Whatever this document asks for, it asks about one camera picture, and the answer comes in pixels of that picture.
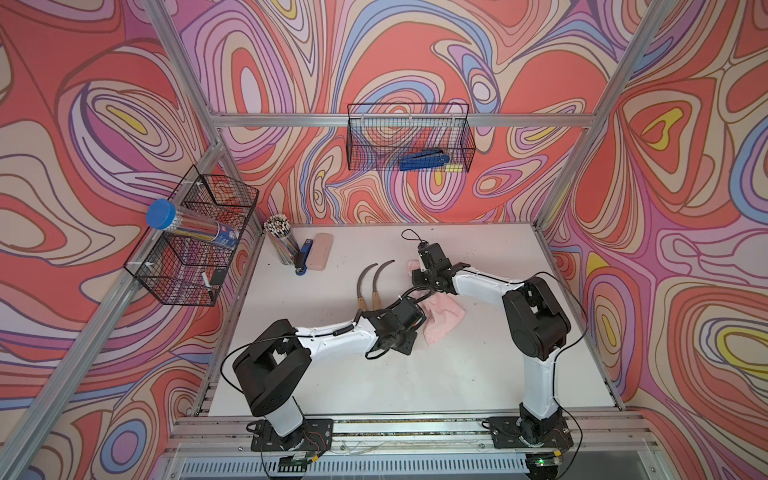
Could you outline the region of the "blue stapler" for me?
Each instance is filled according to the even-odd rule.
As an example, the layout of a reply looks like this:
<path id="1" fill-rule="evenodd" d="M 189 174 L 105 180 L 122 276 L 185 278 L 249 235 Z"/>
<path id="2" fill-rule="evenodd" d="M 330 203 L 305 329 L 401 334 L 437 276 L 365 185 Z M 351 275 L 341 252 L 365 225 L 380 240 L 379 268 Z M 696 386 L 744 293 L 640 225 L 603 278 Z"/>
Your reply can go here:
<path id="1" fill-rule="evenodd" d="M 307 239 L 304 241 L 299 252 L 294 258 L 294 270 L 298 276 L 303 276 L 307 271 L 307 259 L 313 246 L 313 240 Z"/>

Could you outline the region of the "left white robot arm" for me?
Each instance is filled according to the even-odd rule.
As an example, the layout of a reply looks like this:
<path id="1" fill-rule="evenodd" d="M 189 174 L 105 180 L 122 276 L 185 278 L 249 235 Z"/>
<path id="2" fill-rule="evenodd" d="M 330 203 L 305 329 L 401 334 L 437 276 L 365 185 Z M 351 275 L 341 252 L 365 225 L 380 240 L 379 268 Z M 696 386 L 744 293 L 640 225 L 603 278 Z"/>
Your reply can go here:
<path id="1" fill-rule="evenodd" d="M 253 416 L 264 418 L 278 439 L 292 441 L 306 431 L 294 391 L 312 364 L 351 356 L 376 360 L 392 351 L 408 356 L 426 320 L 410 296 L 385 308 L 360 309 L 353 319 L 325 327 L 299 328 L 277 320 L 235 352 L 235 388 Z"/>

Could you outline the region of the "cup of pencils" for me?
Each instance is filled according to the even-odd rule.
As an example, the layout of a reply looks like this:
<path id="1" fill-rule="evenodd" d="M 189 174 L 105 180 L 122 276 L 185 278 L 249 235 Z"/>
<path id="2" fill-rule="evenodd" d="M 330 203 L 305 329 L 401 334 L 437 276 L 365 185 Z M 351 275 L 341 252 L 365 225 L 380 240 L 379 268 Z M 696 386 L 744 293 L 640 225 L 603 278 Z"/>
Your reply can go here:
<path id="1" fill-rule="evenodd" d="M 264 229 L 275 247 L 284 265 L 293 265 L 300 252 L 300 247 L 294 237 L 293 228 L 284 214 L 270 216 L 264 222 Z"/>

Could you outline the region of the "pink case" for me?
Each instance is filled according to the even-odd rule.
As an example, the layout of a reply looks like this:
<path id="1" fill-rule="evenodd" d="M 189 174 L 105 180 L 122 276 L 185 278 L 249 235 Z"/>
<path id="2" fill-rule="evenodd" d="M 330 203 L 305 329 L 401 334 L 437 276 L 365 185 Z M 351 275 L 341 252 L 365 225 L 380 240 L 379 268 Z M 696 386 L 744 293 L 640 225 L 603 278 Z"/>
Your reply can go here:
<path id="1" fill-rule="evenodd" d="M 318 233 L 306 259 L 306 267 L 312 271 L 323 271 L 329 261 L 334 237 L 329 233 Z"/>

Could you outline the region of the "blue tool in basket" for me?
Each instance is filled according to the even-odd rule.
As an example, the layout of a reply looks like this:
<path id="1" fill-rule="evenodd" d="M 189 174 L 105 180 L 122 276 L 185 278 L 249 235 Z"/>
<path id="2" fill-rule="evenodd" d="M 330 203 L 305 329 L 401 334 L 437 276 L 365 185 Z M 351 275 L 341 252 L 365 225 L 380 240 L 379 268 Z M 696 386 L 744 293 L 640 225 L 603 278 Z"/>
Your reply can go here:
<path id="1" fill-rule="evenodd" d="M 450 161 L 450 156 L 442 149 L 427 149 L 409 154 L 399 160 L 400 171 L 414 171 L 439 168 Z"/>

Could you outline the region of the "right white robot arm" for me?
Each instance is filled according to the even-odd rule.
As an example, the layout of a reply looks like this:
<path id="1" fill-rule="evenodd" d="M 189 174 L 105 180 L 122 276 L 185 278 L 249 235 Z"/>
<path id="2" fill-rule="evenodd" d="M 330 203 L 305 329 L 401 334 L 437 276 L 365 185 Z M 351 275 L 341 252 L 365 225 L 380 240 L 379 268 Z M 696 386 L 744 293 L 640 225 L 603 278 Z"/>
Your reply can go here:
<path id="1" fill-rule="evenodd" d="M 412 273 L 416 286 L 471 297 L 503 310 L 514 345 L 524 356 L 524 397 L 520 412 L 539 422 L 558 415 L 554 356 L 566 345 L 571 324 L 547 281 L 538 275 L 509 280 L 453 264 L 437 243 L 421 240 L 421 268 Z"/>

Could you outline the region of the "wooden handled sickle right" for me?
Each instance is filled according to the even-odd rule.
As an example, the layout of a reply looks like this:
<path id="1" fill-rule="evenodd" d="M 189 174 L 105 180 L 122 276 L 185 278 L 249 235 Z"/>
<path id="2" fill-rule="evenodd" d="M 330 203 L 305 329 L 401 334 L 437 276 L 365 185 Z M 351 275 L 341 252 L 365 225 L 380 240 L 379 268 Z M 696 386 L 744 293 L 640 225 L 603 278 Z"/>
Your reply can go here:
<path id="1" fill-rule="evenodd" d="M 374 273 L 373 281 L 372 281 L 372 306 L 374 310 L 379 310 L 382 308 L 382 301 L 381 296 L 379 293 L 379 278 L 382 273 L 382 271 L 388 267 L 389 265 L 393 264 L 395 262 L 394 259 L 387 260 L 383 262 L 381 265 L 379 265 Z"/>

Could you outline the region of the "aluminium rail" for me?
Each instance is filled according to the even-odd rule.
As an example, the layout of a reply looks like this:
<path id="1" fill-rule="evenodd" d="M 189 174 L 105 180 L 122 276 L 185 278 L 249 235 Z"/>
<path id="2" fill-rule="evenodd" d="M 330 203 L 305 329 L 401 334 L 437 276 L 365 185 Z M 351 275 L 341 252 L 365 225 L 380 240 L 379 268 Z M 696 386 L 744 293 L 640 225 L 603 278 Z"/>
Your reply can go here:
<path id="1" fill-rule="evenodd" d="M 578 410 L 547 445 L 525 447 L 489 413 L 337 415 L 331 444 L 305 466 L 260 451 L 247 417 L 180 421 L 161 479 L 671 479 L 638 413 Z"/>

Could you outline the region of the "pink rag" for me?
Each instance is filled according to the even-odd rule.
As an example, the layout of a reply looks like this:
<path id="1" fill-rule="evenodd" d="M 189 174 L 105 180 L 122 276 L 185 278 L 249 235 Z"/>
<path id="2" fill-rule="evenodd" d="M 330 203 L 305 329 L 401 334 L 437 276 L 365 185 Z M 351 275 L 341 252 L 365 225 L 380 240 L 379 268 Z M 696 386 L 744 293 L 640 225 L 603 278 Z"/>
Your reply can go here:
<path id="1" fill-rule="evenodd" d="M 446 293 L 433 293 L 419 305 L 427 316 L 423 326 L 423 335 L 429 346 L 436 345 L 454 330 L 466 316 L 466 310 L 455 300 L 454 296 Z"/>

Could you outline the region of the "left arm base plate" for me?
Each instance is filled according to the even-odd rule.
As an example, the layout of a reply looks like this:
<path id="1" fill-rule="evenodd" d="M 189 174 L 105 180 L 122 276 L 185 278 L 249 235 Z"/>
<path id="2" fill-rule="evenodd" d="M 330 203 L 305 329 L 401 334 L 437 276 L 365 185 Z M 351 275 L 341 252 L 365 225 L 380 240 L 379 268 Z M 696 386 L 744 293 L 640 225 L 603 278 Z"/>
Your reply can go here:
<path id="1" fill-rule="evenodd" d="M 279 436 L 267 420 L 256 420 L 246 426 L 252 435 L 253 452 L 310 452 L 320 454 L 332 446 L 334 421 L 330 418 L 310 418 L 294 432 Z"/>

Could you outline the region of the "yellow item in basket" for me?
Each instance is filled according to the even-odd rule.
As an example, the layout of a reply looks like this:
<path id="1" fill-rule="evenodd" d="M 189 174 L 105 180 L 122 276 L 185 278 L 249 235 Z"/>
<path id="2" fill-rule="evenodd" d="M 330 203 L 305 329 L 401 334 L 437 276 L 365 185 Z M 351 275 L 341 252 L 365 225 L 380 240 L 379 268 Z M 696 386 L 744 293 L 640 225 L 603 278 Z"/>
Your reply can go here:
<path id="1" fill-rule="evenodd" d="M 446 163 L 444 165 L 444 171 L 446 173 L 463 173 L 466 169 L 461 163 Z"/>

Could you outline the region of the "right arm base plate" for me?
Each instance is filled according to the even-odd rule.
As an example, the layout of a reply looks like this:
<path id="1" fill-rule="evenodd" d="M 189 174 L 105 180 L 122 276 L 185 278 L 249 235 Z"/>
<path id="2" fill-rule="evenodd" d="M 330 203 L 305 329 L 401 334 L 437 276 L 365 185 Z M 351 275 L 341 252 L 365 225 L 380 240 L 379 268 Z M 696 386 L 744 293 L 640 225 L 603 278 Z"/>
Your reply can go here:
<path id="1" fill-rule="evenodd" d="M 531 416 L 490 417 L 481 422 L 496 449 L 567 451 L 574 440 L 562 412 L 539 420 Z"/>

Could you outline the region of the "clear tube blue cap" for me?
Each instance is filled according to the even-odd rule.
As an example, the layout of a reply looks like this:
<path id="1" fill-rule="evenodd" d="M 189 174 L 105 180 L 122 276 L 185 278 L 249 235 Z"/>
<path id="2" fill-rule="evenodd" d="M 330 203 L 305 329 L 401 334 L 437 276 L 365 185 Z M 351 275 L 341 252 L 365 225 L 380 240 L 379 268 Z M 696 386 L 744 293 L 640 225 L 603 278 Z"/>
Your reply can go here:
<path id="1" fill-rule="evenodd" d="M 186 207 L 176 206 L 166 199 L 154 201 L 145 219 L 153 229 L 194 238 L 228 250 L 234 250 L 238 244 L 238 230 Z"/>

